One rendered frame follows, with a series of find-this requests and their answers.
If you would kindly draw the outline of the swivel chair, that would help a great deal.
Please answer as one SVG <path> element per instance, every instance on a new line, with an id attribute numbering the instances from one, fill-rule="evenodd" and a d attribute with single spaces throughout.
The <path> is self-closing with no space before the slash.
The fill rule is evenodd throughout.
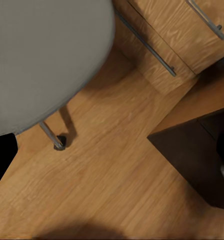
<path id="1" fill-rule="evenodd" d="M 97 74 L 114 42 L 112 0 L 0 0 L 0 136 L 39 125 Z"/>

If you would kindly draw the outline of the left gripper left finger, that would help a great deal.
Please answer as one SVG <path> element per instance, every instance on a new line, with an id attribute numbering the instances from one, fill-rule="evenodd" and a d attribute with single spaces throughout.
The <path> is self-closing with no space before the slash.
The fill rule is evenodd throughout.
<path id="1" fill-rule="evenodd" d="M 0 136 L 0 180 L 18 152 L 16 133 Z"/>

